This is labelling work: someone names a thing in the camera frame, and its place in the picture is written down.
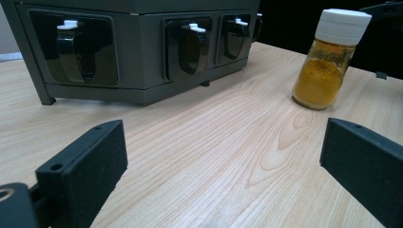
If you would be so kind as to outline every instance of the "dispenser compartment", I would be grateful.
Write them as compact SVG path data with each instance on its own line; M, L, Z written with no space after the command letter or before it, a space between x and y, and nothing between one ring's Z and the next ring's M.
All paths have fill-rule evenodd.
M116 54L109 18L31 11L50 84L115 86Z
M247 57L251 44L251 14L224 15L221 18L221 31L217 64L224 65Z
M207 69L211 30L210 17L165 21L165 79L177 81Z

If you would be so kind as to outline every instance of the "screw hole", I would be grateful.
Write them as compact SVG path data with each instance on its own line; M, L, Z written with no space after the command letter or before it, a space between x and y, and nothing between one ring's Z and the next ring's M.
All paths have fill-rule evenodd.
M12 194L14 194L14 189L12 188L0 189L0 201L6 200L12 196Z
M61 169L62 167L63 167L62 164L57 163L57 164L53 164L53 165L50 167L50 170L56 171L56 170L58 170L58 169Z

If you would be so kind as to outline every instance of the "dark background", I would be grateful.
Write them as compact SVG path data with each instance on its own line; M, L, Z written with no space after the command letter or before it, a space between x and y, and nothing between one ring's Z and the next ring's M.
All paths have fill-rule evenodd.
M383 3L379 0L261 0L259 12L263 14L263 27L258 42L307 54L323 10L360 10ZM371 21L350 66L403 79L403 31L392 31L393 20Z

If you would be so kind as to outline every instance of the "light wood surface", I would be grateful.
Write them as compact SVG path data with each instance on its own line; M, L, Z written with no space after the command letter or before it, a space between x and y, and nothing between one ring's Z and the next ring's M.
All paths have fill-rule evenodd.
M255 43L242 71L159 103L41 105L23 61L0 64L0 185L92 126L122 119L128 169L93 227L382 227L319 155L329 117L403 144L403 81L350 67L336 103L296 104L305 55Z

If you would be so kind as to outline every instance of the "wood grain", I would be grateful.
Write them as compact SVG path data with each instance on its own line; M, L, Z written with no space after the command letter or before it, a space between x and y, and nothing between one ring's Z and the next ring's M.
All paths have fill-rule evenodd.
M0 184L92 126L122 119L129 166L93 227L382 227L319 166L329 117L403 144L403 82L350 67L336 103L296 104L305 56L255 43L248 66L159 103L41 105L23 61L0 64Z

